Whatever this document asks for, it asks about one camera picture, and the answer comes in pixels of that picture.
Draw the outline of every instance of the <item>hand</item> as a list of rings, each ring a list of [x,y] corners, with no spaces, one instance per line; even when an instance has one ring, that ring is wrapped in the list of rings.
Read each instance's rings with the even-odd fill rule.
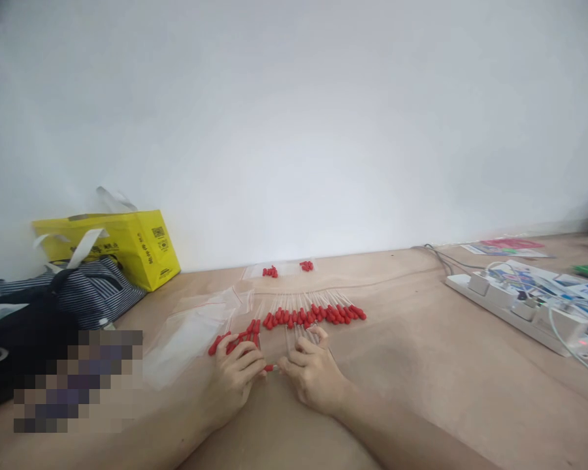
[[[255,380],[266,376],[263,353],[251,341],[238,344],[227,356],[228,344],[238,336],[228,335],[220,341],[216,368],[201,396],[201,407],[212,431],[224,426],[242,409]]]
[[[329,351],[329,335],[319,326],[309,329],[320,337],[318,346],[300,337],[296,351],[289,359],[278,361],[279,370],[287,375],[296,388],[299,400],[325,415],[335,415],[350,382],[342,375]]]

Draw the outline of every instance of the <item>pixelated area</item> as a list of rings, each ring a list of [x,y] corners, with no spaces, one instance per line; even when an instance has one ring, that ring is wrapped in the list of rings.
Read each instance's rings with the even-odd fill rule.
[[[20,377],[13,431],[121,431],[142,386],[142,340],[141,331],[79,331],[78,343],[45,374]]]

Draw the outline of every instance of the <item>power strip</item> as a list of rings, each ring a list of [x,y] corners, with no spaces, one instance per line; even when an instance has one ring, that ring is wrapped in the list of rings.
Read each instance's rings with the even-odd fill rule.
[[[491,289],[497,288],[500,291],[500,287],[497,286],[498,283],[494,279],[486,279],[483,277],[476,279],[477,283],[473,282],[473,287],[476,287],[480,292],[475,292],[475,290],[468,287],[470,279],[471,277],[466,274],[451,275],[446,278],[446,285],[468,297],[491,313],[494,313],[500,319],[511,324],[518,330],[521,330],[523,333],[532,337],[539,343],[542,343],[552,351],[555,351],[557,354],[564,357],[570,356],[566,347],[564,347],[564,345],[555,337],[553,331],[549,331],[550,328],[545,328],[544,313],[538,315],[535,312],[532,312],[531,315],[524,315],[523,308],[527,307],[521,301],[515,301],[511,308],[500,307],[500,303],[497,304],[492,301],[493,298],[497,299],[501,297],[500,292],[496,292],[497,297],[488,295],[488,291]],[[525,318],[514,313],[512,309],[517,310]],[[572,317],[571,315],[556,309],[552,309],[552,314],[558,332],[560,332],[560,328],[558,327],[558,315],[560,317]],[[579,324],[579,327],[569,331],[570,335],[565,339],[566,344],[578,355],[588,354],[588,335],[585,334],[585,331],[588,328],[588,321],[578,320],[577,323]]]

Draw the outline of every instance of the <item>clear plastic bag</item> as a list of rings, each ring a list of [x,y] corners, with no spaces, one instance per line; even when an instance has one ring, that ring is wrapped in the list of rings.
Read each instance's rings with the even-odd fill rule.
[[[233,310],[220,311],[220,318],[216,319],[209,310],[209,306],[198,307],[166,320],[143,361],[143,377],[152,388],[161,390],[175,382],[189,363],[209,347],[233,314]]]
[[[263,270],[272,268],[273,266],[276,268],[276,271],[279,274],[279,277],[282,276],[289,276],[289,275],[297,275],[297,274],[306,274],[303,271],[301,263],[303,261],[311,261],[314,263],[314,270],[310,272],[315,272],[318,270],[316,267],[316,259],[315,258],[306,258],[300,260],[293,260],[293,261],[273,261],[273,262],[265,262],[254,264],[253,266],[249,266],[244,270],[242,274],[242,280],[252,279],[254,277],[263,277]]]
[[[236,315],[248,313],[253,309],[255,300],[255,289],[240,292],[235,286],[227,290],[216,292],[214,294],[204,294],[193,297],[183,297],[178,301],[175,312],[193,309],[201,306],[215,305],[211,311],[216,312],[218,309],[229,311],[234,309]]]
[[[143,376],[156,390],[172,384],[196,357],[201,356],[231,320],[253,309],[255,290],[233,287],[215,294],[186,297],[176,305],[157,334],[143,362]]]

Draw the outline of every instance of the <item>yellow bag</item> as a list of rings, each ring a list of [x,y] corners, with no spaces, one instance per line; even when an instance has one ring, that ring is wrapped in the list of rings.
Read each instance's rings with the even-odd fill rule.
[[[103,197],[112,197],[104,188],[98,188],[97,191]],[[124,209],[135,211],[34,221],[33,228],[37,236],[60,236],[49,236],[42,242],[50,261],[71,259],[87,231],[103,228],[86,261],[103,255],[114,255],[132,284],[152,292],[181,270],[161,212],[137,212],[137,208],[125,198],[114,200]]]

